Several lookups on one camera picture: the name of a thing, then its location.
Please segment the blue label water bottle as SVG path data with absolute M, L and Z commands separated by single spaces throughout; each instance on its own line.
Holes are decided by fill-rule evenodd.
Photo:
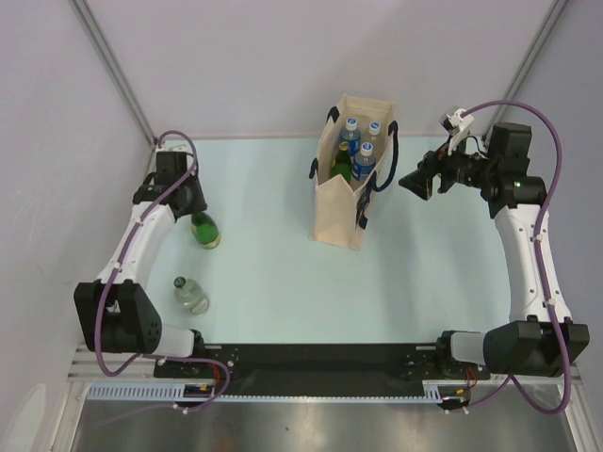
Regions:
M 364 142 L 354 156 L 352 177 L 355 181 L 363 183 L 376 165 L 376 156 L 373 145 Z
M 359 151 L 360 144 L 361 132 L 359 122 L 354 117 L 347 118 L 338 136 L 338 150 L 346 152 L 349 157 L 354 157 Z

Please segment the clear unlabelled water bottle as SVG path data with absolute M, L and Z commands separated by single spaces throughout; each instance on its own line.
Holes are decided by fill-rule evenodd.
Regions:
M 381 124 L 377 121 L 373 121 L 368 127 L 368 141 L 376 147 L 378 144 L 382 143 L 381 136 Z

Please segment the green bottle orange label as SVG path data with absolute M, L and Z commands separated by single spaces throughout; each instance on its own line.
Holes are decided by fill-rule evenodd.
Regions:
M 350 184 L 352 173 L 352 163 L 349 156 L 349 144 L 342 142 L 338 145 L 333 164 L 330 169 L 330 177 L 334 178 L 340 175 L 348 184 Z

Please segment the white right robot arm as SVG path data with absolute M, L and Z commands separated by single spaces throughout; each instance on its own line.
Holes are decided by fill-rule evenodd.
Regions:
M 573 321 L 566 306 L 548 243 L 546 185 L 530 176 L 531 129 L 498 122 L 485 153 L 468 153 L 467 130 L 450 123 L 448 140 L 427 152 L 400 186 L 428 200 L 432 180 L 440 193 L 454 185 L 475 187 L 487 202 L 500 235 L 509 276 L 509 322 L 486 333 L 445 331 L 434 354 L 436 370 L 456 378 L 468 363 L 496 374 L 558 377 L 590 342 L 586 325 Z

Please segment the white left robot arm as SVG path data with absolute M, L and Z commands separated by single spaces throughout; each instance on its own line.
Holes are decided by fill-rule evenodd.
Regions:
M 175 357 L 176 366 L 195 377 L 208 365 L 195 330 L 162 321 L 146 293 L 155 259 L 179 218 L 207 208 L 193 155 L 182 146 L 159 150 L 155 171 L 133 196 L 131 218 L 109 263 L 92 282 L 81 282 L 73 299 L 86 346 L 105 353 Z

